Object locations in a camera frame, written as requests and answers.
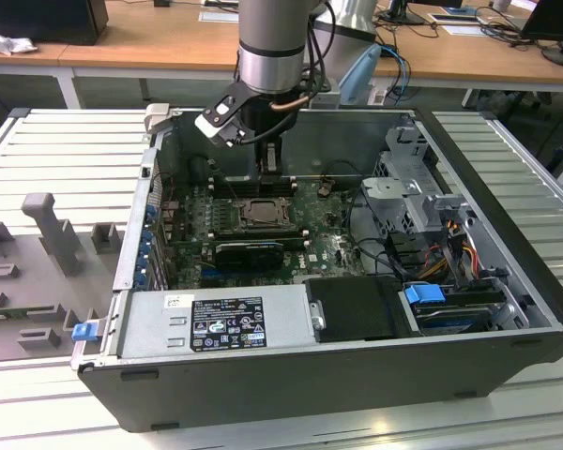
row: metal bracket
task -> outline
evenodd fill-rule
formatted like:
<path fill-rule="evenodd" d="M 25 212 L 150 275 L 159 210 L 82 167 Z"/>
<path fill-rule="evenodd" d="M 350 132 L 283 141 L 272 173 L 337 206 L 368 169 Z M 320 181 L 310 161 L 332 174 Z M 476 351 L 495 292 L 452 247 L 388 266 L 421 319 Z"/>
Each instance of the metal bracket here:
<path fill-rule="evenodd" d="M 169 103 L 152 103 L 148 105 L 144 114 L 146 133 L 157 134 L 159 131 L 167 128 L 169 125 L 168 120 L 171 116 Z"/>
<path fill-rule="evenodd" d="M 462 208 L 469 208 L 469 203 L 463 195 L 428 195 L 423 199 L 421 208 L 428 219 L 428 226 L 440 226 L 442 224 L 435 211 L 454 211 L 456 213 Z"/>
<path fill-rule="evenodd" d="M 323 305 L 319 300 L 309 303 L 309 312 L 311 313 L 312 329 L 322 331 L 326 329 L 326 317 L 323 314 Z"/>

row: power supply label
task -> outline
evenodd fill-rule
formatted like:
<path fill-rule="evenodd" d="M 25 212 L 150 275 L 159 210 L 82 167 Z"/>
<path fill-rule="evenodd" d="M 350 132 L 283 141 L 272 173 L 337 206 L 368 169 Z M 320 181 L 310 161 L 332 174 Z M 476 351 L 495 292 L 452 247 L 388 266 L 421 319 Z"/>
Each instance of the power supply label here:
<path fill-rule="evenodd" d="M 262 297 L 192 302 L 192 350 L 216 352 L 259 347 L 266 347 Z"/>

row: black cover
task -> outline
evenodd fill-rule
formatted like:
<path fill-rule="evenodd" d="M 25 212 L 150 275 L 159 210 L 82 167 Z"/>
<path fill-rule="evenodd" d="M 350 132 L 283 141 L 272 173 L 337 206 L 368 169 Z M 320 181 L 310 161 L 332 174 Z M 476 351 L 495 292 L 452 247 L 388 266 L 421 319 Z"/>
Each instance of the black cover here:
<path fill-rule="evenodd" d="M 391 277 L 311 278 L 305 282 L 309 302 L 320 303 L 326 328 L 318 342 L 409 338 L 409 327 Z"/>
<path fill-rule="evenodd" d="M 0 35 L 93 45 L 108 22 L 105 0 L 0 0 Z"/>

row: aluminum workbench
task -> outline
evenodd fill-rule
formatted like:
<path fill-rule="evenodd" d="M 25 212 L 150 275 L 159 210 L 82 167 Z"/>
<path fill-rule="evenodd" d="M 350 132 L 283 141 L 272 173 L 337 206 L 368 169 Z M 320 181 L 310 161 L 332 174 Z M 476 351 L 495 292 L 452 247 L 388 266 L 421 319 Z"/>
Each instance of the aluminum workbench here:
<path fill-rule="evenodd" d="M 452 138 L 549 266 L 563 260 L 563 190 L 498 123 L 476 113 L 461 117 Z M 467 150 L 473 145 L 483 151 Z M 79 186 L 96 191 L 84 194 L 83 212 L 71 204 L 55 210 L 58 218 L 69 218 L 78 232 L 98 218 L 123 232 L 147 147 L 140 110 L 32 110 L 11 117 L 0 129 L 0 220 L 17 236 L 36 232 L 15 209 L 29 188 L 45 185 L 41 168 L 57 179 L 61 204 Z M 88 181 L 101 177 L 112 186 Z M 563 269 L 555 263 L 551 269 L 563 284 Z M 55 354 L 0 363 L 0 448 L 563 449 L 563 358 L 527 368 L 486 398 L 146 434 L 120 429 L 68 362 Z"/>

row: desk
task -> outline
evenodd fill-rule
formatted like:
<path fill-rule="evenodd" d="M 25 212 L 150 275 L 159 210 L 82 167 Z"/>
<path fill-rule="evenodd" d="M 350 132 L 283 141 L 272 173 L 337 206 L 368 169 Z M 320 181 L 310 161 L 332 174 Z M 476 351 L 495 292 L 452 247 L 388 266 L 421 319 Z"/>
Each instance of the desk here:
<path fill-rule="evenodd" d="M 464 2 L 472 7 L 487 4 L 481 0 Z M 429 19 L 429 12 L 441 10 L 424 5 L 409 7 L 426 19 Z M 511 6 L 507 14 L 524 18 L 529 16 L 529 11 Z M 420 26 L 417 30 L 421 34 L 432 34 L 429 27 Z M 386 42 L 392 43 L 389 32 L 381 28 L 379 31 Z M 563 67 L 545 60 L 536 47 L 516 50 L 489 37 L 452 36 L 442 26 L 438 26 L 437 31 L 439 38 L 431 39 L 417 36 L 408 27 L 399 28 L 396 38 L 400 53 L 412 68 L 409 85 L 563 92 Z M 380 61 L 375 71 L 375 84 L 378 88 L 390 85 L 396 73 L 393 60 Z"/>
<path fill-rule="evenodd" d="M 486 2 L 465 3 L 481 6 Z M 198 22 L 202 10 L 198 4 L 154 8 L 151 2 L 107 1 L 107 7 L 109 25 L 97 45 L 44 44 L 38 53 L 0 55 L 0 73 L 54 76 L 69 108 L 83 107 L 76 77 L 231 80 L 236 23 Z M 439 10 L 424 5 L 411 8 L 419 14 Z M 529 14 L 517 7 L 510 7 L 509 13 Z M 420 27 L 418 31 L 430 30 Z M 391 41 L 389 33 L 382 33 Z M 544 60 L 536 48 L 521 52 L 488 37 L 451 36 L 442 27 L 438 33 L 440 38 L 427 39 L 407 27 L 399 29 L 401 54 L 412 67 L 410 85 L 563 92 L 563 67 Z M 388 86 L 396 74 L 393 60 L 380 60 L 374 73 L 378 89 Z"/>

